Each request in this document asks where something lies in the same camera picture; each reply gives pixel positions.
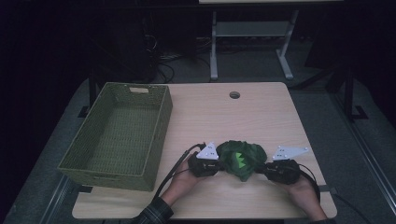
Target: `gray carpet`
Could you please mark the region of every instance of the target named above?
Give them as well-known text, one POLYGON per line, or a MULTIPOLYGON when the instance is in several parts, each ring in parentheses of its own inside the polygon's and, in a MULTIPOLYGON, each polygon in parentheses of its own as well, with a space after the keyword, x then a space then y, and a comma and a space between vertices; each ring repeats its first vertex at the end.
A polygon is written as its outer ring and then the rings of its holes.
MULTIPOLYGON (((319 71, 304 67, 310 44, 296 42, 290 46, 287 55, 295 79, 286 80, 273 51, 276 47, 274 44, 268 44, 263 46, 265 50, 247 49, 234 54, 220 54, 218 82, 282 81, 292 86, 319 71)), ((199 56, 208 62, 208 53, 199 56)), ((209 67, 201 59, 180 59, 166 63, 175 70, 173 82, 208 82, 209 67)), ((161 69, 168 77, 171 76, 168 67, 161 66, 161 69)), ((322 173, 328 185, 336 188, 339 195, 353 203, 372 223, 396 223, 396 216, 376 184, 359 145, 348 129, 344 115, 339 112, 332 96, 323 90, 326 80, 324 78, 304 91, 290 92, 322 173)), ((161 76, 153 81, 162 82, 161 76)), ((82 119, 78 118, 78 113, 84 105, 88 105, 88 97, 88 82, 85 81, 70 101, 43 149, 35 169, 5 221, 6 224, 40 223, 62 177, 56 167, 78 131, 82 122, 82 119)), ((355 125, 374 150, 373 153, 384 172, 388 174, 389 180, 395 184, 396 167, 392 159, 396 158, 396 132, 360 83, 356 84, 355 103, 361 105, 370 118, 357 120, 355 125)), ((53 216, 49 223, 102 223, 103 220, 77 220, 72 217, 71 211, 78 194, 78 185, 73 182, 67 183, 65 195, 60 197, 62 203, 52 210, 53 216)), ((334 201, 338 210, 337 223, 364 223, 349 206, 338 199, 334 198, 334 201)), ((119 222, 107 220, 106 223, 119 222)), ((297 224, 307 221, 286 220, 286 223, 297 224)))

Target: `basket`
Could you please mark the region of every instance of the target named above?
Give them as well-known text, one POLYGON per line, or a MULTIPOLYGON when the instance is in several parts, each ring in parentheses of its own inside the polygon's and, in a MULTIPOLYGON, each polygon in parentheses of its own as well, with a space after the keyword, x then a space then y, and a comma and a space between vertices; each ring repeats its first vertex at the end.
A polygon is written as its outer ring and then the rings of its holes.
POLYGON ((172 107, 167 86, 107 83, 58 169, 81 185, 152 191, 172 107))

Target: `green fabric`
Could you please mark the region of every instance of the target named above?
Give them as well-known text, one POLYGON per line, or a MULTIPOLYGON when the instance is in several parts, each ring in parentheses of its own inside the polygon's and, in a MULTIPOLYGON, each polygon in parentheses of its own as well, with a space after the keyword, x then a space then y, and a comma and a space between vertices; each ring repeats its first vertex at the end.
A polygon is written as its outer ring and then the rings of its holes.
POLYGON ((267 161, 267 154, 257 144, 241 141, 228 141, 216 148, 219 160, 227 173, 236 175, 242 182, 246 182, 254 169, 267 161))

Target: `hand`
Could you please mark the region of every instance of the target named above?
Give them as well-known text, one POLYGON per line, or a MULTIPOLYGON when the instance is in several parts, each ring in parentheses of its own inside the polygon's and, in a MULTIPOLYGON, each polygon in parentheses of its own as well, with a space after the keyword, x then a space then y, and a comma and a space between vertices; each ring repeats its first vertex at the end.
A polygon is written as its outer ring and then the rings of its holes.
POLYGON ((308 179, 300 175, 298 181, 291 185, 276 183, 290 196, 291 201, 308 215, 311 221, 327 219, 317 195, 308 179))
POLYGON ((196 184, 206 178, 195 177, 190 170, 187 170, 189 169, 188 159, 190 156, 177 167, 169 188, 161 196, 169 206, 172 206, 179 198, 187 195, 196 184))

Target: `wooden table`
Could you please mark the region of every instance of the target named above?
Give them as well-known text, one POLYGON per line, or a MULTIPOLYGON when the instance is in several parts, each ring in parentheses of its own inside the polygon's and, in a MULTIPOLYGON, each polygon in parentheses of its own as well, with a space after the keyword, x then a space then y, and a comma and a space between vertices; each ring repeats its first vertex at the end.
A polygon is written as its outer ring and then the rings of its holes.
MULTIPOLYGON (((156 188, 189 147, 214 141, 240 140, 261 145, 269 161, 277 146, 309 147, 288 89, 283 83, 209 83, 169 85, 174 108, 166 134, 156 188), (240 93, 239 99, 230 97, 240 93)), ((312 150, 295 158, 326 185, 312 150)), ((94 187, 78 195, 76 218, 129 218, 151 201, 153 192, 94 187)), ((328 217, 336 208, 330 193, 321 192, 328 217)), ((247 182, 218 172, 196 186, 172 207, 172 218, 293 218, 304 217, 288 195, 264 175, 247 182)))

